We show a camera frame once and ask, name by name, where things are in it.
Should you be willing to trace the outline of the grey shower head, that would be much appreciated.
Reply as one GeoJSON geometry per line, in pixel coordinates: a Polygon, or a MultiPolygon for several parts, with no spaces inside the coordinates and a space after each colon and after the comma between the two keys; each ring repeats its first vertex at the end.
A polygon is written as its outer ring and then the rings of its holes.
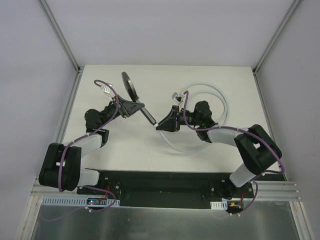
{"type": "MultiPolygon", "coordinates": [[[[135,90],[135,87],[129,77],[129,75],[123,71],[121,73],[121,77],[122,77],[122,82],[124,84],[124,87],[128,93],[128,95],[130,96],[131,100],[133,102],[136,102],[136,103],[140,103],[139,101],[139,97],[137,95],[137,92],[135,90]]],[[[145,108],[141,108],[140,110],[142,112],[142,114],[144,115],[144,117],[149,121],[150,124],[152,124],[153,126],[156,126],[156,119],[150,114],[150,112],[145,108]]]]}

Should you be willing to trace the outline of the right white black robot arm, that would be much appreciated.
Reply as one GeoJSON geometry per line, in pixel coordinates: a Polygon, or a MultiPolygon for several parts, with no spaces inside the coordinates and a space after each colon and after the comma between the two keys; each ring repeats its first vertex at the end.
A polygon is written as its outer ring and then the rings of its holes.
{"type": "Polygon", "coordinates": [[[247,129],[220,126],[212,119],[207,101],[197,102],[193,111],[172,106],[169,114],[157,124],[156,130],[174,133],[181,126],[194,130],[203,142],[237,148],[242,164],[231,173],[225,184],[226,194],[233,198],[242,193],[247,182],[265,173],[282,157],[282,152],[261,125],[254,124],[247,129]]]}

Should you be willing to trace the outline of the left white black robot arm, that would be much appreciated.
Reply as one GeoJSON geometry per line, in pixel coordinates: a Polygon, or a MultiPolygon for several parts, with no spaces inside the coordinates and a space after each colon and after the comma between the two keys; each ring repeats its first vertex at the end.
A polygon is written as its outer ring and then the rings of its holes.
{"type": "Polygon", "coordinates": [[[99,178],[97,170],[82,168],[81,160],[107,143],[110,131],[104,129],[105,123],[119,116],[128,118],[144,107],[143,103],[118,96],[104,110],[89,109],[84,114],[86,130],[83,136],[70,143],[53,142],[48,146],[38,176],[39,184],[60,191],[73,191],[77,187],[88,186],[94,194],[102,194],[106,188],[105,181],[99,178]]]}

